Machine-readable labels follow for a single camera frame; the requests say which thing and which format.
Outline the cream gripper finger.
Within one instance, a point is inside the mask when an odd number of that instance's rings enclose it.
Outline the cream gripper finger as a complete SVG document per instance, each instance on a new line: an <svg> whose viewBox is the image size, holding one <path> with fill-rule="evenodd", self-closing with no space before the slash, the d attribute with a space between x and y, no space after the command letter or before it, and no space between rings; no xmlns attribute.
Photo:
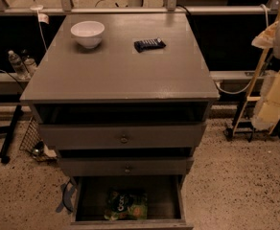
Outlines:
<svg viewBox="0 0 280 230"><path fill-rule="evenodd" d="M261 33L254 37L251 45L260 49L272 48L276 36L277 26L278 22L275 21L274 23L266 27Z"/></svg>
<svg viewBox="0 0 280 230"><path fill-rule="evenodd" d="M258 130L274 127L280 120L280 71L268 70L251 118Z"/></svg>

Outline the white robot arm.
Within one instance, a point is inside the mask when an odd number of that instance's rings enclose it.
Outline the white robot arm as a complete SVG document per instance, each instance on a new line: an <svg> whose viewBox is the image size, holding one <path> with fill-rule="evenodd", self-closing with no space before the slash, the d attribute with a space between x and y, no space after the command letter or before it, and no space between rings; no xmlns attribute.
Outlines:
<svg viewBox="0 0 280 230"><path fill-rule="evenodd" d="M272 49L276 59L280 59L280 19L268 26L251 42L260 49ZM252 125L258 130L267 130L280 120L280 70L268 70L251 118Z"/></svg>

